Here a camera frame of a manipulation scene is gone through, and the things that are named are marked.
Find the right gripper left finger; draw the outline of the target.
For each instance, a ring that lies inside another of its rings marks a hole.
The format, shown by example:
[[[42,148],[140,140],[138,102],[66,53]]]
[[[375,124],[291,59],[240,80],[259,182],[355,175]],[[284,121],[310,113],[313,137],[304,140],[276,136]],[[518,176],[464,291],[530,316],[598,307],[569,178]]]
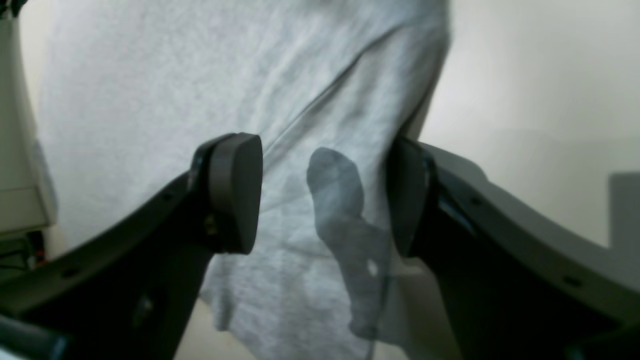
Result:
[[[114,227],[1,284],[1,357],[173,359],[210,260],[254,247],[262,178],[258,135],[199,146],[189,171]]]

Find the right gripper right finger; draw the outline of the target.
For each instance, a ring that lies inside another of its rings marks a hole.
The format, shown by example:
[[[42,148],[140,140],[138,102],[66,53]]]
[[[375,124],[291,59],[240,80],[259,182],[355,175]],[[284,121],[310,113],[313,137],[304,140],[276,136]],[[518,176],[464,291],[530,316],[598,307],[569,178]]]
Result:
[[[486,193],[398,137],[395,247],[434,273],[465,360],[637,360],[639,292],[544,244]]]

